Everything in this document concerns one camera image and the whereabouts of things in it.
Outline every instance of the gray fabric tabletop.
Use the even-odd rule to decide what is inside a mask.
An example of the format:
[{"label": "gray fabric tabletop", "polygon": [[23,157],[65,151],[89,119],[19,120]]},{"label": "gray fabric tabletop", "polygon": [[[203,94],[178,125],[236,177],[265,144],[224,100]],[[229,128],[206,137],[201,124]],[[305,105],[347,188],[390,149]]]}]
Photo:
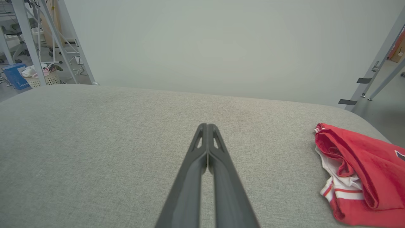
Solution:
[{"label": "gray fabric tabletop", "polygon": [[[195,130],[218,126],[262,227],[340,227],[320,194],[324,122],[387,141],[335,107],[89,85],[0,103],[0,227],[154,227]],[[214,227],[202,177],[201,227]]]}]

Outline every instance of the white backdrop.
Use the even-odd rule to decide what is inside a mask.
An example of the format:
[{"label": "white backdrop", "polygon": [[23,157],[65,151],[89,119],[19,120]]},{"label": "white backdrop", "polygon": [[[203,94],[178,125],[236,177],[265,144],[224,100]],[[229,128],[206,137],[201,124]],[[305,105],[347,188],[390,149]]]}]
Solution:
[{"label": "white backdrop", "polygon": [[403,0],[66,0],[94,78],[339,106]]}]

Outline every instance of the folded clothing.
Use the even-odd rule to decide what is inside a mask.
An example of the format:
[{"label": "folded clothing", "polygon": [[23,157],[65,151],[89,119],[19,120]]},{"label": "folded clothing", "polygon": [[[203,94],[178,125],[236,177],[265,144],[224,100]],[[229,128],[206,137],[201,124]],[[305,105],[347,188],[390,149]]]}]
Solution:
[{"label": "folded clothing", "polygon": [[315,143],[331,175],[321,194],[349,225],[405,227],[405,149],[328,124]]}]

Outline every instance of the gray tape strip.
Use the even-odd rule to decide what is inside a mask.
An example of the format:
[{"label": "gray tape strip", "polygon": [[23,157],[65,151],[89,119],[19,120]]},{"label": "gray tape strip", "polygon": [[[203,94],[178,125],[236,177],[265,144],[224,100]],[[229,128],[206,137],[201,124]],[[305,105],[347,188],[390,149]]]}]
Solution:
[{"label": "gray tape strip", "polygon": [[351,101],[351,100],[344,100],[340,99],[339,104],[344,104],[344,105],[355,105],[357,101]]},{"label": "gray tape strip", "polygon": [[368,83],[370,83],[370,81],[371,81],[371,78],[362,78],[362,77],[359,77],[358,80],[357,80],[357,83],[368,84]]}]

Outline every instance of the white plastic basket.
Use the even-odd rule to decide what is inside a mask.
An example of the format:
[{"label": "white plastic basket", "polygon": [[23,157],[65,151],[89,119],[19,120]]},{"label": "white plastic basket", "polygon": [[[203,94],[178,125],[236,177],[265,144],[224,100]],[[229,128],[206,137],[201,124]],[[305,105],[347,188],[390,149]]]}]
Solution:
[{"label": "white plastic basket", "polygon": [[[39,82],[39,78],[34,78],[34,77],[29,77],[26,78],[28,84],[31,86],[31,88],[36,88],[40,87],[41,83]],[[54,85],[54,84],[60,84],[60,79],[58,75],[56,74],[56,71],[49,73],[49,75],[45,76],[45,81],[47,85]]]}]

